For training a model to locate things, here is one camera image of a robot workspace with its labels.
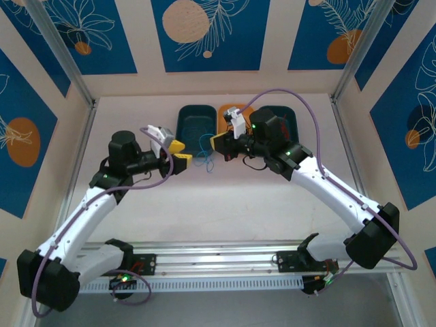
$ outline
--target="blue wire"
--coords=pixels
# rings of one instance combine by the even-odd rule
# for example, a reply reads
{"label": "blue wire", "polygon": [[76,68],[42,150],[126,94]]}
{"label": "blue wire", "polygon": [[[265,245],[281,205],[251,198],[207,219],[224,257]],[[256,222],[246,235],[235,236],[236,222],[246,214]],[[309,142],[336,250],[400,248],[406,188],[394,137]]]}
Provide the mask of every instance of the blue wire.
{"label": "blue wire", "polygon": [[194,165],[197,167],[201,167],[205,164],[206,171],[208,173],[211,173],[215,164],[213,163],[212,157],[209,155],[210,150],[204,150],[204,148],[202,146],[202,138],[205,136],[215,136],[215,134],[207,133],[207,134],[203,134],[200,136],[200,138],[198,139],[198,142],[200,143],[200,150],[201,151],[199,153],[197,153],[197,155],[196,155],[197,163],[194,162]]}

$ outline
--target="metal frame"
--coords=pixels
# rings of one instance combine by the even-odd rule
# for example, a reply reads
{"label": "metal frame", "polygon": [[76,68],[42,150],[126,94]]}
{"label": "metal frame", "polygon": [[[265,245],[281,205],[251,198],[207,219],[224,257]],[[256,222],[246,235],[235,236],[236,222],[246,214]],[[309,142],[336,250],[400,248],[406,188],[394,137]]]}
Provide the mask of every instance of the metal frame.
{"label": "metal frame", "polygon": [[47,11],[39,0],[24,0],[26,10],[33,19],[36,27],[40,30],[42,37],[46,40],[63,71],[67,74],[69,80],[76,86],[80,96],[91,108],[94,104],[93,97],[88,90],[88,86],[82,78],[76,62],[73,60],[71,53],[59,32],[56,30]]}
{"label": "metal frame", "polygon": [[[344,92],[350,80],[354,77],[356,70],[361,64],[394,2],[395,0],[379,1],[376,5],[373,14],[364,28],[362,37],[349,58],[343,70],[343,75],[331,97],[332,110],[345,147],[356,189],[364,195],[367,193],[359,174],[358,165],[354,159],[352,146],[349,143],[343,125],[341,110],[337,106],[337,100]],[[90,112],[82,140],[80,141],[72,177],[57,219],[56,228],[58,228],[67,219],[69,205],[74,187],[76,186],[80,165],[87,146],[89,134],[91,133],[97,108],[94,106],[95,101],[82,79],[77,65],[72,59],[69,50],[63,43],[61,36],[57,32],[43,5],[38,0],[25,0],[25,5],[68,78],[77,87],[85,102],[90,105]],[[177,289],[177,285],[180,285],[180,282],[188,282],[184,285],[191,285],[191,281],[212,281],[222,277],[236,281],[244,281],[250,277],[258,277],[262,280],[270,281],[283,277],[295,279],[298,275],[279,274],[278,267],[273,262],[272,258],[277,251],[295,250],[299,243],[299,240],[289,240],[247,241],[238,243],[133,243],[132,245],[135,247],[136,253],[156,253],[158,255],[155,269],[156,275],[152,277],[152,280],[156,283],[165,281],[165,283],[170,284],[170,287],[172,287],[174,291]],[[80,255],[85,255],[99,246],[101,246],[101,244],[87,243]],[[399,259],[400,253],[394,248],[388,252],[388,257]],[[339,262],[339,265],[345,266],[344,264],[346,263],[347,262]],[[401,271],[401,268],[393,267],[390,263],[381,262],[374,270],[366,270],[357,265],[352,266],[349,273],[386,273],[404,325],[425,327],[427,325],[422,315],[419,314],[419,305],[412,296],[413,291],[411,290],[410,284]],[[285,285],[279,285],[278,287],[286,289]],[[189,289],[189,287],[187,288],[188,289],[184,288],[184,292],[187,290],[190,292],[195,291],[194,289]],[[255,287],[247,286],[245,289],[255,289]],[[16,326],[33,326],[35,323],[36,319],[32,315],[30,300],[26,300],[22,308],[22,315],[16,322]]]}
{"label": "metal frame", "polygon": [[357,69],[367,55],[371,44],[379,33],[379,30],[388,16],[389,11],[392,9],[395,1],[396,0],[383,0],[378,1],[375,5],[374,11],[368,18],[368,22],[362,31],[362,35],[360,36],[353,52],[349,56],[349,59],[342,71],[342,76],[338,81],[338,85],[332,94],[334,103],[339,100],[348,83],[354,78]]}

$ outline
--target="black bracket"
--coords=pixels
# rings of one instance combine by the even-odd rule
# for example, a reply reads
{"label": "black bracket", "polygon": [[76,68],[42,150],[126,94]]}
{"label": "black bracket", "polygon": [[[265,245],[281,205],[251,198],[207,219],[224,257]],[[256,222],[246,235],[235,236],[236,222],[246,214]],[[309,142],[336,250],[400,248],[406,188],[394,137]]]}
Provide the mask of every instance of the black bracket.
{"label": "black bracket", "polygon": [[333,260],[315,261],[310,265],[301,261],[298,251],[279,251],[277,252],[277,261],[279,273],[313,273],[313,272],[337,272],[337,262]]}
{"label": "black bracket", "polygon": [[[154,276],[156,270],[156,255],[154,253],[133,254],[131,264],[126,270],[141,276]],[[104,276],[118,276],[116,273],[107,273]]]}

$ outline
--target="beige circle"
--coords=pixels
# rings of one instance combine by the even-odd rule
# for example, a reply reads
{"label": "beige circle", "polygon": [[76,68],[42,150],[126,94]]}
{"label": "beige circle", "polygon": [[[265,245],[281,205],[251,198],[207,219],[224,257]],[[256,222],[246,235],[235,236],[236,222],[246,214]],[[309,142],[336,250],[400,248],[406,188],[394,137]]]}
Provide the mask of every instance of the beige circle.
{"label": "beige circle", "polygon": [[206,12],[192,0],[177,0],[163,14],[163,29],[178,43],[198,41],[210,27]]}
{"label": "beige circle", "polygon": [[316,5],[320,5],[324,0],[308,0],[309,5],[311,6],[316,6]]}
{"label": "beige circle", "polygon": [[22,2],[22,0],[11,0],[12,2],[16,3],[17,5],[20,5],[21,7],[24,7],[25,4]]}

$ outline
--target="leaf line drawing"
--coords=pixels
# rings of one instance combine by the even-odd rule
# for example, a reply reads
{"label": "leaf line drawing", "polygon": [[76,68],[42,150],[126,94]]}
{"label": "leaf line drawing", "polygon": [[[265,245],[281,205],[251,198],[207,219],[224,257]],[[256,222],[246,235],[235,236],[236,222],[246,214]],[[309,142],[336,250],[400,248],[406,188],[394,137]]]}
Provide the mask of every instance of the leaf line drawing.
{"label": "leaf line drawing", "polygon": [[411,116],[419,117],[406,135],[406,145],[416,149],[424,145],[424,172],[436,169],[436,35],[422,56],[416,74],[415,89],[420,103]]}
{"label": "leaf line drawing", "polygon": [[163,15],[167,35],[178,42],[177,61],[189,55],[212,57],[226,35],[233,32],[231,18],[241,13],[250,0],[177,0]]}
{"label": "leaf line drawing", "polygon": [[[20,24],[40,35],[29,13],[17,0],[2,0]],[[112,41],[105,34],[115,21],[95,13],[94,0],[43,0],[42,4],[61,34],[65,45],[81,55],[91,53],[91,44],[112,50]]]}
{"label": "leaf line drawing", "polygon": [[334,26],[343,39],[347,42],[347,53],[351,54],[357,43],[357,30],[367,21],[374,10],[377,0],[363,0],[355,10],[351,10],[348,0],[323,0],[319,6],[324,9],[327,22]]}
{"label": "leaf line drawing", "polygon": [[[390,27],[395,15],[406,15],[416,0],[396,0],[386,24]],[[327,59],[331,63],[344,64],[348,61],[362,33],[365,22],[373,13],[379,0],[360,0],[355,10],[349,6],[349,0],[308,0],[309,5],[319,6],[324,11],[328,24],[339,35],[329,46]]]}
{"label": "leaf line drawing", "polygon": [[397,0],[395,1],[392,9],[390,10],[388,16],[384,20],[389,27],[392,27],[392,23],[394,20],[394,16],[399,15],[407,15],[409,11],[412,9],[413,4],[416,0]]}
{"label": "leaf line drawing", "polygon": [[[8,75],[0,74],[0,95],[6,90],[9,78]],[[8,143],[13,145],[14,141],[32,144],[29,139],[31,135],[31,131],[29,133],[20,133],[11,128],[0,116],[0,149],[4,148]]]}

